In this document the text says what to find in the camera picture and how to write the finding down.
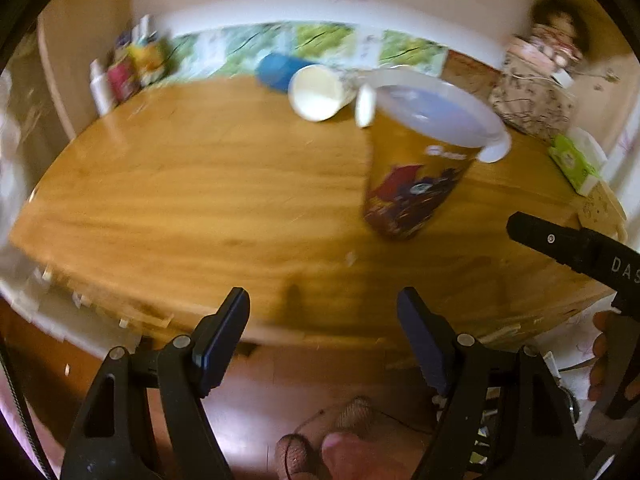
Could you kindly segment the person's right hand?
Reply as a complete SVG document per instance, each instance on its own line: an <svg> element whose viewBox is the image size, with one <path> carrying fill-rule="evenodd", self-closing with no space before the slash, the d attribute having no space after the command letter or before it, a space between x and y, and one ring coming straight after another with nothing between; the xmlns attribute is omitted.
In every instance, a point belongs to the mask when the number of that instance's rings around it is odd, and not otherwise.
<svg viewBox="0 0 640 480"><path fill-rule="evenodd" d="M596 358L589 374L588 400L597 401L602 396L604 389L606 368L608 367L608 329L611 323L618 317L613 311L601 311L593 315L593 326L599 331L599 335L593 341L592 353Z"/></svg>

